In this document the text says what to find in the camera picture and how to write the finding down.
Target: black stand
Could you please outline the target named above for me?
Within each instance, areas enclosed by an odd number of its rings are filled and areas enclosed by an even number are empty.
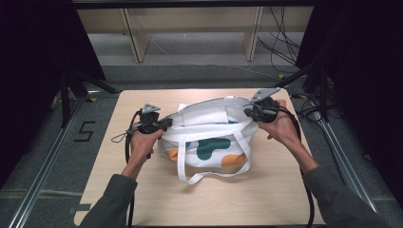
[[[21,13],[21,17],[25,18],[30,34],[42,41],[38,45],[43,50],[41,54],[49,58],[48,64],[55,66],[61,72],[63,128],[70,119],[69,88],[78,98],[83,98],[88,93],[82,81],[88,81],[109,93],[121,91],[84,73],[87,71],[98,78],[105,77],[77,11],[71,4],[62,4],[71,3],[71,1],[55,1],[61,3],[60,6],[57,4],[37,6],[35,3],[41,1],[31,3],[26,0],[17,0],[13,4]]]
[[[284,87],[299,77],[308,74],[303,88],[306,92],[312,92],[316,86],[319,86],[319,112],[321,118],[326,122],[329,122],[327,117],[327,68],[329,68],[331,64],[334,64],[335,55],[342,49],[344,37],[349,34],[349,25],[351,25],[351,20],[354,20],[356,14],[356,7],[352,7],[352,4],[356,3],[344,5],[344,9],[340,11],[340,14],[335,19],[314,61],[303,67],[297,73],[289,76],[284,81],[274,85],[274,87]]]
[[[120,93],[121,90],[116,90],[115,88],[104,84],[103,82],[96,80],[84,72],[77,69],[65,69],[60,78],[60,94],[62,97],[62,108],[63,108],[63,123],[62,127],[65,127],[68,120],[70,119],[70,105],[68,98],[68,88],[74,93],[78,98],[83,98],[88,94],[88,91],[81,83],[80,79],[86,80],[93,85],[109,92],[109,93]]]

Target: white strap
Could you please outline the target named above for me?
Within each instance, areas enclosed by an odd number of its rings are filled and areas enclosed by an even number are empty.
[[[189,137],[186,135],[181,135],[178,141],[178,177],[181,181],[188,183],[188,184],[194,184],[198,181],[200,181],[204,176],[208,175],[208,174],[215,174],[215,175],[219,175],[222,177],[233,177],[235,175],[238,174],[242,174],[246,171],[249,170],[250,166],[251,166],[251,160],[252,160],[252,149],[249,146],[249,143],[244,139],[242,133],[240,132],[241,129],[238,129],[230,134],[225,134],[225,135],[234,135],[235,139],[237,140],[238,144],[240,145],[240,148],[242,148],[245,156],[246,156],[246,163],[243,165],[243,167],[237,172],[237,173],[233,173],[233,174],[222,174],[222,173],[216,173],[216,172],[200,172],[200,173],[196,173],[194,174],[189,180],[186,177],[185,174],[185,154],[186,154],[186,142],[190,142],[190,139],[192,141],[194,141],[194,137]],[[213,138],[216,136],[212,136],[211,133],[209,133],[208,138]]]

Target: bag handle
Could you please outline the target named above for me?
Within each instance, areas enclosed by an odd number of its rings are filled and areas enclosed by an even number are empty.
[[[233,174],[223,174],[223,173],[208,171],[208,172],[196,173],[190,179],[188,179],[185,174],[185,154],[186,154],[186,145],[185,144],[186,144],[186,142],[212,138],[212,134],[211,133],[206,134],[206,135],[198,134],[198,136],[201,137],[200,139],[199,139],[199,137],[196,137],[196,139],[195,139],[195,136],[187,136],[184,134],[181,136],[177,136],[177,142],[178,142],[177,167],[178,167],[179,179],[185,183],[194,184],[194,183],[200,181],[204,176],[206,176],[208,174],[215,174],[215,175],[219,175],[221,177],[233,177],[235,175],[242,174],[242,173],[248,171],[251,166],[252,149],[249,146],[249,143],[243,137],[241,131],[250,122],[251,121],[246,122],[246,124],[242,124],[238,129],[235,129],[232,132],[222,131],[221,133],[215,134],[216,136],[214,136],[214,137],[219,137],[219,136],[234,135],[235,139],[237,140],[238,144],[240,145],[240,148],[243,150],[243,153],[245,154],[246,159],[247,159],[246,163],[243,165],[243,167],[238,172],[233,173]]]

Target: wooden board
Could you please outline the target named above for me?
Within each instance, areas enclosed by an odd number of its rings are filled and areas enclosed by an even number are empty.
[[[81,203],[91,206],[104,193],[113,174],[125,167],[125,144],[111,139],[126,131],[130,120],[145,103],[160,107],[161,117],[177,111],[179,104],[193,104],[230,95],[250,99],[257,89],[172,89],[122,92],[94,163]],[[288,93],[284,99],[294,112]],[[305,224],[309,204],[293,156],[280,143],[258,130],[252,141],[251,169],[234,178],[207,176],[194,185],[181,182],[176,163],[155,153],[137,179],[135,216],[139,226],[285,225]],[[302,141],[307,148],[305,137]],[[87,212],[77,212],[79,224]],[[315,223],[323,224],[316,212]]]

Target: green pattern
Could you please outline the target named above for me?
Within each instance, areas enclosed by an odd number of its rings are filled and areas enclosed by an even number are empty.
[[[200,140],[198,143],[197,154],[199,159],[203,161],[209,160],[214,150],[227,149],[231,145],[231,141],[224,138]]]

